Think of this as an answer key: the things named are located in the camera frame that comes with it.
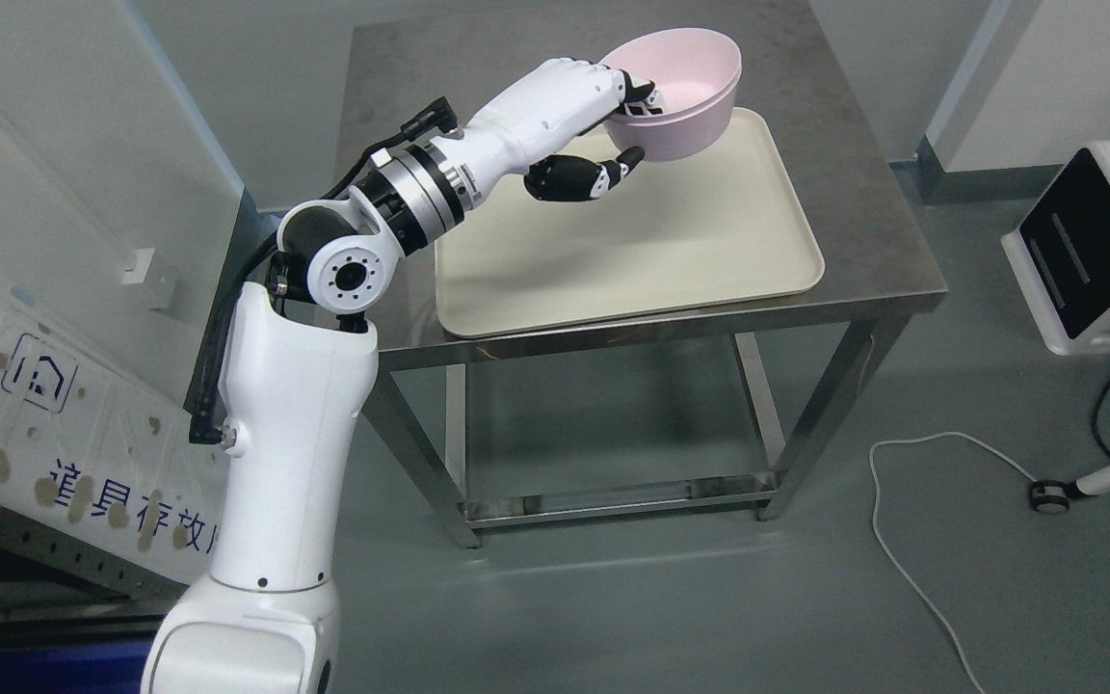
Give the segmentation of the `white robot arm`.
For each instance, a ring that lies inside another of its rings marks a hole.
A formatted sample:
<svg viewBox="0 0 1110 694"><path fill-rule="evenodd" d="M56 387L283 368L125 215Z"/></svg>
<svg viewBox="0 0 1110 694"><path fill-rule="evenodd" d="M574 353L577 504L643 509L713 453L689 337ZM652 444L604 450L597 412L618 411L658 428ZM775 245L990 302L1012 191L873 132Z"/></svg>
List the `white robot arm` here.
<svg viewBox="0 0 1110 694"><path fill-rule="evenodd" d="M190 441L230 460L210 569L151 643L145 693L325 693L340 630L333 545L359 414L379 374L366 319L402 258L461 223L468 187L435 135L445 98L300 203L213 303Z"/></svg>

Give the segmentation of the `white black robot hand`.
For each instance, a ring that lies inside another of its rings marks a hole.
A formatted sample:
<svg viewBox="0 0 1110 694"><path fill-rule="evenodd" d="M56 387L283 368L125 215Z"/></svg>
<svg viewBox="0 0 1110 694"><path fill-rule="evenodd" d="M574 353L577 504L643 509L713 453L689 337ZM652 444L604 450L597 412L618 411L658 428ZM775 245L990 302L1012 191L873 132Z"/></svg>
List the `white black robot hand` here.
<svg viewBox="0 0 1110 694"><path fill-rule="evenodd" d="M650 80L582 59L547 59L516 80L462 128L431 145L462 173L475 209L502 177L524 177L529 195L543 201L598 200L640 164L642 147L609 161L564 155L561 149L616 113L662 115L664 95Z"/></svg>

